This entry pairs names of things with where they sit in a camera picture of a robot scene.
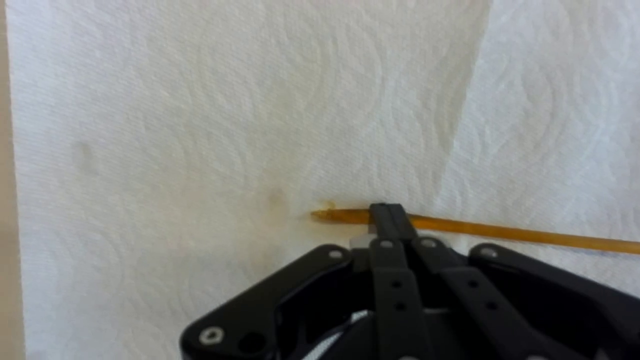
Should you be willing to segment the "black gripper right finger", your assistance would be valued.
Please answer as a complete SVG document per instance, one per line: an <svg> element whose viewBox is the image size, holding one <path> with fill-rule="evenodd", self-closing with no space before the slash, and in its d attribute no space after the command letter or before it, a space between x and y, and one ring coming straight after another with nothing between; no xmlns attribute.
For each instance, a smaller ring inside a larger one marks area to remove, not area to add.
<svg viewBox="0 0 640 360"><path fill-rule="evenodd" d="M497 245L466 257L420 237L400 205L389 220L424 281L466 322L484 360L640 360L640 300Z"/></svg>

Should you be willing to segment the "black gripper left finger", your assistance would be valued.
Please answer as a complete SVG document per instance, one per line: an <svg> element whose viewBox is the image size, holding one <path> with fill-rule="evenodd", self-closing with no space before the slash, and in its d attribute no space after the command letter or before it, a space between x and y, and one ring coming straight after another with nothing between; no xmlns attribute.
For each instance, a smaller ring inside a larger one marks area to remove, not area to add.
<svg viewBox="0 0 640 360"><path fill-rule="evenodd" d="M365 248L317 247L191 322L183 360L300 360L341 335L330 360L425 358L427 340L400 205L372 205Z"/></svg>

